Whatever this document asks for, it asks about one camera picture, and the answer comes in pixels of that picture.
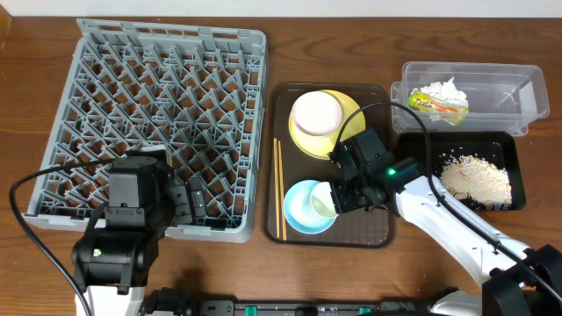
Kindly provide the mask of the white cup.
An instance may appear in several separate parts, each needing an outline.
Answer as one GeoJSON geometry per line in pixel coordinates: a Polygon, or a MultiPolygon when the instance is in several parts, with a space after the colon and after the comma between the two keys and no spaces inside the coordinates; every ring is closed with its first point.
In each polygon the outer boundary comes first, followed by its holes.
{"type": "Polygon", "coordinates": [[[318,215],[325,219],[334,219],[338,216],[331,192],[329,182],[318,183],[311,191],[311,205],[318,215]]]}

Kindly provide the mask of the pink bowl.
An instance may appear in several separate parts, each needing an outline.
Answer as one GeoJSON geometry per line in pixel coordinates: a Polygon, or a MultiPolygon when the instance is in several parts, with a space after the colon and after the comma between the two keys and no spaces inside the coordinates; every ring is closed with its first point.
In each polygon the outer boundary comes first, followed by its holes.
{"type": "Polygon", "coordinates": [[[292,121],[303,133],[326,136],[342,123],[342,107],[335,97],[324,91],[307,92],[292,106],[292,121]]]}

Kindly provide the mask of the light blue bowl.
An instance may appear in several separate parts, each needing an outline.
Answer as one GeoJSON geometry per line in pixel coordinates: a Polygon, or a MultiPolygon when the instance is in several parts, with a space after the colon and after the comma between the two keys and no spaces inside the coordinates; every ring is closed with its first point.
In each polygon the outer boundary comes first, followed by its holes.
{"type": "Polygon", "coordinates": [[[289,225],[304,234],[318,234],[328,230],[335,219],[325,219],[318,215],[311,205],[311,191],[321,183],[304,180],[295,183],[285,194],[285,216],[289,225]]]}

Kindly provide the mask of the wooden chopstick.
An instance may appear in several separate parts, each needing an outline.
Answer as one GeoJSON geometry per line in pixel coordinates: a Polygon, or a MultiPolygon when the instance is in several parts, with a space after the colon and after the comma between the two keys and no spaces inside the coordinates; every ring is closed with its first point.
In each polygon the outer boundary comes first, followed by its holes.
{"type": "Polygon", "coordinates": [[[287,224],[285,216],[285,181],[284,181],[284,170],[283,170],[283,156],[282,156],[282,143],[280,140],[277,141],[277,156],[278,156],[278,173],[279,173],[279,190],[280,190],[280,202],[281,202],[281,216],[282,216],[282,238],[283,241],[287,240],[287,224]]]}
{"type": "Polygon", "coordinates": [[[280,216],[279,216],[279,192],[278,192],[278,155],[277,155],[277,138],[273,139],[273,161],[274,161],[274,189],[275,189],[275,219],[276,219],[276,235],[280,238],[280,216]]]}

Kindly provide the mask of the green snack wrapper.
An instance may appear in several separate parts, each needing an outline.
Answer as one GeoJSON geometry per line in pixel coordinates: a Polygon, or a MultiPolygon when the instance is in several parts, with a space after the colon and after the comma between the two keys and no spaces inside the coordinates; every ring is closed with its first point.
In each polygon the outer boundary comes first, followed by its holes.
{"type": "Polygon", "coordinates": [[[410,94],[407,104],[419,111],[428,112],[433,121],[444,120],[452,126],[459,125],[468,114],[467,107],[447,104],[419,90],[410,94]]]}

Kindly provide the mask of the rice food scraps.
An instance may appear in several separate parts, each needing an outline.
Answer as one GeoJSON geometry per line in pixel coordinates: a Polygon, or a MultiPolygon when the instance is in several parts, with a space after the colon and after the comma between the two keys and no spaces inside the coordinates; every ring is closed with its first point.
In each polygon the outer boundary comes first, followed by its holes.
{"type": "Polygon", "coordinates": [[[512,205],[508,172],[484,158],[474,155],[451,157],[439,178],[456,199],[469,198],[483,204],[487,210],[512,205]]]}

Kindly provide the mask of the white tissue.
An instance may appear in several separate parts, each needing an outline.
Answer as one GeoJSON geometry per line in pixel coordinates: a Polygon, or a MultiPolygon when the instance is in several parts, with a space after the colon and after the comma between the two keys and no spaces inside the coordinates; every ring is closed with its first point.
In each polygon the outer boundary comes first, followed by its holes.
{"type": "Polygon", "coordinates": [[[467,95],[456,87],[453,77],[447,82],[431,83],[430,85],[420,88],[420,91],[446,104],[464,108],[469,107],[467,95]]]}

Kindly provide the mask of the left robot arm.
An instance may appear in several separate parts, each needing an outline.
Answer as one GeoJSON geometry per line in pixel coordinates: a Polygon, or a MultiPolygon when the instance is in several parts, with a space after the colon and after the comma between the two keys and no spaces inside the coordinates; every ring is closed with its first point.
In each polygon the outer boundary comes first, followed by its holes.
{"type": "Polygon", "coordinates": [[[89,315],[193,315],[188,293],[145,293],[159,241],[171,226],[190,224],[204,208],[197,193],[176,180],[169,150],[132,150],[109,168],[109,199],[90,215],[72,259],[89,315]]]}

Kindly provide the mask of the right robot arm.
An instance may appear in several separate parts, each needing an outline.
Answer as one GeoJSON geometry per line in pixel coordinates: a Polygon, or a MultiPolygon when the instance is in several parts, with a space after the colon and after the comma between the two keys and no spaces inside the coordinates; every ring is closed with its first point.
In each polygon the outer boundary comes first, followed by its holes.
{"type": "Polygon", "coordinates": [[[331,185],[339,214],[391,205],[444,248],[480,286],[478,296],[450,291],[428,315],[559,315],[561,253],[530,248],[494,228],[458,201],[432,172],[432,143],[424,133],[425,162],[396,161],[371,129],[338,140],[329,158],[342,172],[331,185]]]}

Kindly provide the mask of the grey dishwasher rack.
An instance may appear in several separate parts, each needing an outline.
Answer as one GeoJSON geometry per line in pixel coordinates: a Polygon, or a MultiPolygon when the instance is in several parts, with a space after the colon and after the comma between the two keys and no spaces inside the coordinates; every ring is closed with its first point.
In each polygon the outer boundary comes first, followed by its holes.
{"type": "Polygon", "coordinates": [[[79,40],[25,212],[81,232],[109,196],[106,160],[165,146],[206,215],[174,239],[243,243],[254,231],[269,56],[263,32],[81,18],[79,40]]]}

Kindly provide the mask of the brown serving tray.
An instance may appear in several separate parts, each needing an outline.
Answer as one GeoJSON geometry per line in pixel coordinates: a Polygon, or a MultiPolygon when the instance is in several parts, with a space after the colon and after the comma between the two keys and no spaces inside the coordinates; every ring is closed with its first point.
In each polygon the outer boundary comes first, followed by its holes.
{"type": "Polygon", "coordinates": [[[300,95],[314,90],[334,90],[352,98],[363,107],[368,104],[385,102],[390,99],[387,92],[376,85],[284,83],[274,89],[272,94],[272,119],[270,140],[279,140],[283,165],[282,185],[275,184],[274,167],[270,165],[269,184],[264,200],[263,230],[267,237],[277,243],[348,248],[383,248],[392,242],[395,235],[395,217],[387,210],[365,211],[363,208],[335,219],[335,223],[319,234],[300,233],[290,226],[283,237],[276,226],[282,213],[282,204],[276,198],[276,188],[289,190],[302,180],[333,181],[341,177],[341,172],[326,160],[313,158],[302,152],[289,134],[289,115],[292,104],[300,95]]]}

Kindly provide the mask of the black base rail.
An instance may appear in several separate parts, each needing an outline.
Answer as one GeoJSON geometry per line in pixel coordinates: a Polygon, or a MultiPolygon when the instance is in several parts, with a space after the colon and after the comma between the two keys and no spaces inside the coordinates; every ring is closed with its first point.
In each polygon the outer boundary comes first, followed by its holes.
{"type": "Polygon", "coordinates": [[[480,315],[476,307],[429,307],[414,302],[383,301],[375,304],[264,303],[207,300],[189,302],[186,307],[156,305],[145,307],[140,315],[169,316],[356,316],[356,315],[480,315]]]}

